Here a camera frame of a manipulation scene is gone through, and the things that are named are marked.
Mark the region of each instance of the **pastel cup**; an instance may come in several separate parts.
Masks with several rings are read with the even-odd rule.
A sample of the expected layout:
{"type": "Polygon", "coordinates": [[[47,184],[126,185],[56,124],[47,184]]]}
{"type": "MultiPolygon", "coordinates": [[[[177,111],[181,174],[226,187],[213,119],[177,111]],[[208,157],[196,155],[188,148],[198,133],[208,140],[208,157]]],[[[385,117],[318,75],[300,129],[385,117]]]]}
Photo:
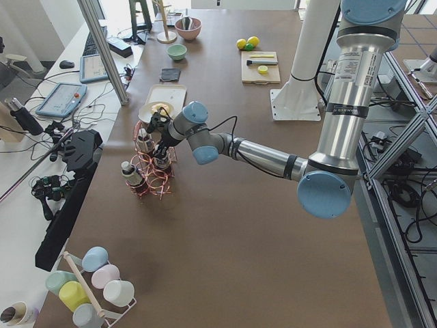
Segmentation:
{"type": "Polygon", "coordinates": [[[92,247],[82,259],[82,267],[87,272],[94,272],[108,263],[108,251],[100,246],[92,247]]]}
{"type": "Polygon", "coordinates": [[[67,282],[59,291],[59,299],[74,312],[80,305],[91,303],[83,287],[78,282],[67,282]]]}
{"type": "Polygon", "coordinates": [[[71,281],[77,281],[77,278],[73,273],[67,271],[55,271],[47,277],[46,288],[58,296],[62,286],[71,281]]]}
{"type": "Polygon", "coordinates": [[[178,32],[179,36],[187,41],[191,41],[197,38],[202,28],[202,22],[197,18],[191,18],[193,20],[191,29],[183,29],[182,19],[183,18],[181,18],[175,23],[175,29],[178,32]]]}
{"type": "Polygon", "coordinates": [[[104,318],[97,315],[94,306],[82,304],[73,313],[73,323],[78,328],[101,328],[104,318]]]}
{"type": "Polygon", "coordinates": [[[106,284],[103,289],[104,299],[121,308],[132,301],[134,293],[134,285],[126,280],[113,280],[106,284]]]}
{"type": "Polygon", "coordinates": [[[15,315],[11,321],[6,323],[7,326],[25,325],[35,322],[39,311],[34,307],[27,306],[25,302],[17,302],[12,304],[15,309],[15,315]]]}
{"type": "Polygon", "coordinates": [[[112,280],[120,279],[120,271],[114,264],[106,264],[93,273],[91,283],[97,289],[103,289],[112,280]]]}

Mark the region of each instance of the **brown table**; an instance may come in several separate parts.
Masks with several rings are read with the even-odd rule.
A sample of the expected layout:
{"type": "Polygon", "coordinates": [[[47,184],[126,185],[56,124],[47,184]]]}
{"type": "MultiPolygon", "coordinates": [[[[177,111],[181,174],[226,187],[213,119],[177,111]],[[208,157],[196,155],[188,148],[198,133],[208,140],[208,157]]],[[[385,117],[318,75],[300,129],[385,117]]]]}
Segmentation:
{"type": "MultiPolygon", "coordinates": [[[[241,83],[235,45],[259,36],[260,50],[278,53],[283,85],[297,12],[190,14],[203,26],[195,41],[178,39],[188,48],[182,62],[167,57],[157,33],[147,42],[67,250],[107,248],[135,285],[138,304],[120,328],[390,327],[355,204],[338,219],[317,219],[298,204],[295,182],[226,157],[198,166],[186,142],[177,147],[172,195],[139,200],[124,184],[120,163],[134,154],[137,111],[161,68],[181,68],[186,103],[203,102],[209,126],[236,114],[238,136],[300,156],[317,146],[321,122],[273,122],[272,86],[241,83]]],[[[71,312],[49,293],[35,327],[73,327],[71,312]]]]}

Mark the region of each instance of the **tablet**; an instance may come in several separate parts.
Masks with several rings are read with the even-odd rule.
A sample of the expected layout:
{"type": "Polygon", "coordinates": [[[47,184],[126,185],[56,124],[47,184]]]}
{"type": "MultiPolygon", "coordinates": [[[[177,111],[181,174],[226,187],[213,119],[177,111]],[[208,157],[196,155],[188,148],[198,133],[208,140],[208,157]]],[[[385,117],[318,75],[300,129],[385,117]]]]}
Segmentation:
{"type": "Polygon", "coordinates": [[[36,110],[38,115],[65,118],[74,111],[82,101],[87,86],[75,83],[58,83],[36,110]]]}
{"type": "Polygon", "coordinates": [[[79,81],[91,83],[108,79],[100,54],[82,56],[79,68],[79,81]]]}

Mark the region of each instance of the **computer mouse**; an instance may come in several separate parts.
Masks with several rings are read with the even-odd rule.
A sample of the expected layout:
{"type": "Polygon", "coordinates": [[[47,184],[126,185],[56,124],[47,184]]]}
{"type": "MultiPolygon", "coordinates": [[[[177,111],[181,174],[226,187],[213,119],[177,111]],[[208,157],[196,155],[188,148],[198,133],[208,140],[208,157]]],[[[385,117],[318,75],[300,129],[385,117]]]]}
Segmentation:
{"type": "Polygon", "coordinates": [[[66,69],[66,68],[73,68],[74,62],[70,60],[63,60],[59,63],[59,68],[66,69]]]}

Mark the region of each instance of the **bowl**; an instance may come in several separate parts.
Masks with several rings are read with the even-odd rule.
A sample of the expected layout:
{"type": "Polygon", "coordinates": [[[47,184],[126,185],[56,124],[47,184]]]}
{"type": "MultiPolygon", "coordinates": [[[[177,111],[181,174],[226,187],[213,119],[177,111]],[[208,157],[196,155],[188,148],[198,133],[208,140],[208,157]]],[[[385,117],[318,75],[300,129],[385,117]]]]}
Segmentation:
{"type": "Polygon", "coordinates": [[[202,28],[202,22],[197,18],[191,18],[193,20],[193,24],[191,29],[183,29],[182,28],[182,19],[178,20],[175,23],[175,28],[181,38],[185,40],[194,40],[200,33],[200,29],[202,28]]]}
{"type": "Polygon", "coordinates": [[[181,60],[185,58],[186,47],[181,44],[174,44],[173,46],[169,46],[167,53],[172,60],[181,60]]]}

